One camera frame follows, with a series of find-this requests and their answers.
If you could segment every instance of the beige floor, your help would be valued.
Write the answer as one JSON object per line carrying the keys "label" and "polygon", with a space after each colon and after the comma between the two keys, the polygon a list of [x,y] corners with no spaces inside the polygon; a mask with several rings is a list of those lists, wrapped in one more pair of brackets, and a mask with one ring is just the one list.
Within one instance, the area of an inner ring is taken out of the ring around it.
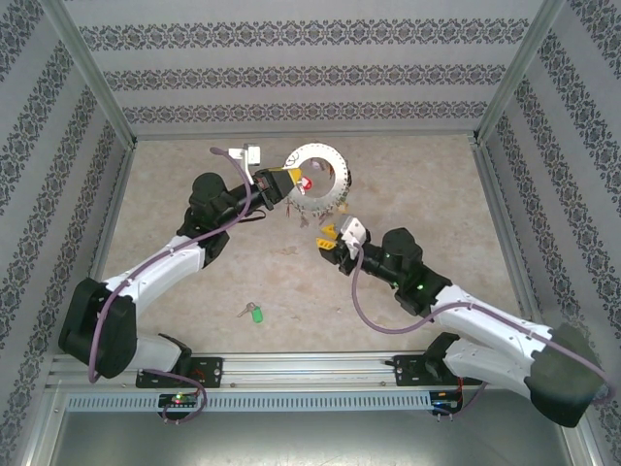
{"label": "beige floor", "polygon": [[[310,138],[260,139],[262,166],[280,166]],[[105,277],[131,268],[163,246],[181,224],[193,180],[216,171],[233,187],[240,180],[210,146],[244,141],[138,144],[106,264]],[[425,262],[472,294],[516,314],[518,307],[465,136],[326,138],[352,172],[350,212],[380,243],[405,226],[422,246]],[[367,328],[351,305],[350,278],[324,261],[314,238],[318,225],[300,228],[283,204],[262,221],[231,230],[212,266],[155,301],[139,327],[168,333],[199,352],[423,350],[441,332],[387,336]],[[411,324],[390,288],[364,275],[360,301],[384,326]],[[264,322],[236,315],[253,301]]]}

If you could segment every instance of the black mount plate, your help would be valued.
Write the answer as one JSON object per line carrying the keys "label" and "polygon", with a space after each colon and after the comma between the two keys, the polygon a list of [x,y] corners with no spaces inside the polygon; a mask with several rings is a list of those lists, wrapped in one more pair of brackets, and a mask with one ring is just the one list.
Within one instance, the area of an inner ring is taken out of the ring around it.
{"label": "black mount plate", "polygon": [[[204,388],[220,388],[223,360],[221,357],[194,357],[188,377]],[[148,372],[139,372],[136,377],[138,388],[192,388],[191,383],[181,382],[170,377],[159,377]]]}
{"label": "black mount plate", "polygon": [[[457,377],[446,371],[440,379],[436,379],[432,374],[425,370],[425,361],[422,354],[397,354],[392,358],[389,365],[395,368],[395,380],[397,386],[439,386],[457,385]],[[464,385],[481,385],[481,381],[476,379],[464,379]]]}

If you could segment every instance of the green key tag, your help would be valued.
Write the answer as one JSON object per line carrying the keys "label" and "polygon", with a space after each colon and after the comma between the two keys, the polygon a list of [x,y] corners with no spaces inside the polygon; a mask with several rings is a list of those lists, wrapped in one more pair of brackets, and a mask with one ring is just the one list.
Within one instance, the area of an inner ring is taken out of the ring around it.
{"label": "green key tag", "polygon": [[263,321],[263,313],[258,306],[255,306],[252,310],[252,321],[254,323],[261,323]]}

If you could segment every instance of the damask pattern wall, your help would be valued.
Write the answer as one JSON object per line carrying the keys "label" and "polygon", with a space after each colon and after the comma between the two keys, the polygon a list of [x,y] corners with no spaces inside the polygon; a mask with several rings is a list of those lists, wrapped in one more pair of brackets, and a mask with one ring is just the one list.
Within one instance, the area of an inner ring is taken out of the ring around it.
{"label": "damask pattern wall", "polygon": [[56,324],[88,275],[125,149],[34,0],[0,2],[0,465],[18,457]]}
{"label": "damask pattern wall", "polygon": [[138,136],[476,129],[540,0],[70,0]]}
{"label": "damask pattern wall", "polygon": [[[621,382],[621,2],[566,3],[487,141],[543,318]],[[589,417],[621,464],[619,397]]]}

